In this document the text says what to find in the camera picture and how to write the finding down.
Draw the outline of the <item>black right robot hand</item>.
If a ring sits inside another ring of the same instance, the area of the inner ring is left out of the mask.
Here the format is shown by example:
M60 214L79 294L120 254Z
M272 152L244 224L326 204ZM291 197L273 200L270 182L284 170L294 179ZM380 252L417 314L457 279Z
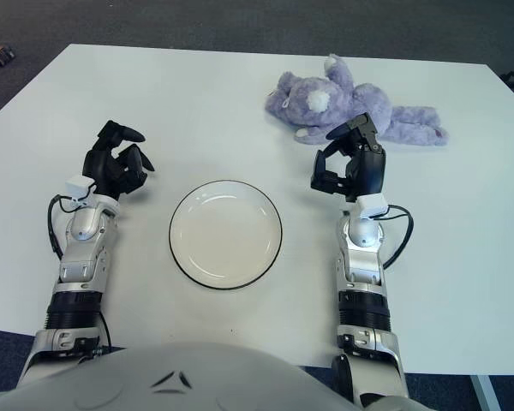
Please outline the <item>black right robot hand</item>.
M326 194L341 194L352 203L363 195L382 191L386 152L377 141L377 129L368 113L342 123L326 135L330 144L316 153L310 187ZM329 171L326 160L335 153L350 160L345 175Z

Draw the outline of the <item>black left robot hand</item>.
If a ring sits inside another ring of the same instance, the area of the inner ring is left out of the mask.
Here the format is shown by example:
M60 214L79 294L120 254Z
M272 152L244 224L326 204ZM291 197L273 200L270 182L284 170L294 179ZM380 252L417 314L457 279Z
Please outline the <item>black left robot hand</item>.
M94 193L119 200L145 184L147 171L155 171L137 146L145 140L143 134L112 120L103 126L82 168L82 175L94 180Z

